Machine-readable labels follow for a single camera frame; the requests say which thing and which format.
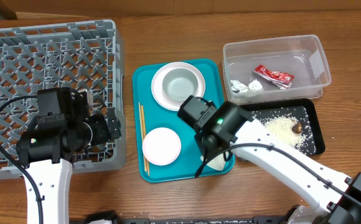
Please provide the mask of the white cup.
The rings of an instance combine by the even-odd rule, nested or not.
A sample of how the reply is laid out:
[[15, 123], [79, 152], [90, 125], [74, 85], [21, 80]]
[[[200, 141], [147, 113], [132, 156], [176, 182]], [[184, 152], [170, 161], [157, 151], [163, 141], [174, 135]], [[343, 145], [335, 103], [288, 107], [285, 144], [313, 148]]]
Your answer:
[[212, 159], [210, 162], [208, 162], [206, 166], [217, 171], [222, 171], [225, 168], [225, 164], [226, 164], [225, 158], [223, 154], [221, 154], [215, 157], [214, 159]]

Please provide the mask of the grey-green bowl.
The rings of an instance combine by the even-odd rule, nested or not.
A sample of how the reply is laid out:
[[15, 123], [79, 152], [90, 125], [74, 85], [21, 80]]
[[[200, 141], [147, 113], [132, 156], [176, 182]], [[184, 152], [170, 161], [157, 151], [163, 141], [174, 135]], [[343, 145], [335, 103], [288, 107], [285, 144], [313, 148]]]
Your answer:
[[165, 94], [174, 101], [184, 101], [198, 89], [198, 80], [193, 72], [184, 68], [170, 70], [163, 79]]

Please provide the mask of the white tissue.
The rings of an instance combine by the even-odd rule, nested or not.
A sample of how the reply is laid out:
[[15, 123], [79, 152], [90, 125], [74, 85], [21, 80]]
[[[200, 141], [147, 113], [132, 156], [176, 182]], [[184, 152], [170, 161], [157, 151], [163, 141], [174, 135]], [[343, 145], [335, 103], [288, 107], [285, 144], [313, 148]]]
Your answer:
[[231, 90], [234, 93], [242, 94], [263, 91], [263, 86], [257, 79], [252, 80], [247, 85], [238, 80], [231, 80]]

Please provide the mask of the brown food scrap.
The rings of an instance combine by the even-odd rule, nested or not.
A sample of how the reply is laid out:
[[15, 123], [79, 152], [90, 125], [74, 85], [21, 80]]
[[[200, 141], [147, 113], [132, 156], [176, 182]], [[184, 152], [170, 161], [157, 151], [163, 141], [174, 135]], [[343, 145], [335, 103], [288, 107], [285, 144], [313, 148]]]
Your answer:
[[292, 127], [292, 131], [296, 134], [301, 134], [302, 133], [302, 123], [300, 121], [298, 121], [293, 127]]

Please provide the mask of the red snack wrapper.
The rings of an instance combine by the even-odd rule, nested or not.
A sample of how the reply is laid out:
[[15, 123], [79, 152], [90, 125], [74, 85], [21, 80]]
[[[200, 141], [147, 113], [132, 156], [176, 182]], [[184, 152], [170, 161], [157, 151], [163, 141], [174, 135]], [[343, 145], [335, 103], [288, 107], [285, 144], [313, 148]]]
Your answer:
[[270, 81], [280, 89], [291, 88], [294, 80], [294, 75], [285, 72], [271, 71], [264, 65], [259, 65], [254, 69], [254, 72], [262, 78]]

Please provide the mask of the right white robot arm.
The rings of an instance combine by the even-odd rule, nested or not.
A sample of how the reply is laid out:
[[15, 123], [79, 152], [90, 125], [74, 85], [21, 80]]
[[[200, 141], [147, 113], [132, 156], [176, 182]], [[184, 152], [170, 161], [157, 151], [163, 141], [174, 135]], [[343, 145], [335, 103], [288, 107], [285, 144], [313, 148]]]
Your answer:
[[270, 133], [253, 114], [229, 101], [189, 96], [177, 113], [195, 132], [203, 154], [195, 176], [215, 158], [232, 156], [261, 167], [300, 195], [286, 223], [361, 223], [361, 172], [354, 178], [330, 169]]

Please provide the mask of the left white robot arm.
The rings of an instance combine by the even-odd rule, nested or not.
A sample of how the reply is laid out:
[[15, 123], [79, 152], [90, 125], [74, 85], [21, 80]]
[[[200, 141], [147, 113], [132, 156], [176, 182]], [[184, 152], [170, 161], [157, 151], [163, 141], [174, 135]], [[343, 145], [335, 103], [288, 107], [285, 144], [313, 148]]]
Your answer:
[[113, 108], [90, 112], [89, 90], [50, 88], [36, 95], [34, 116], [16, 144], [25, 169], [28, 223], [68, 223], [68, 193], [74, 154], [121, 137]]

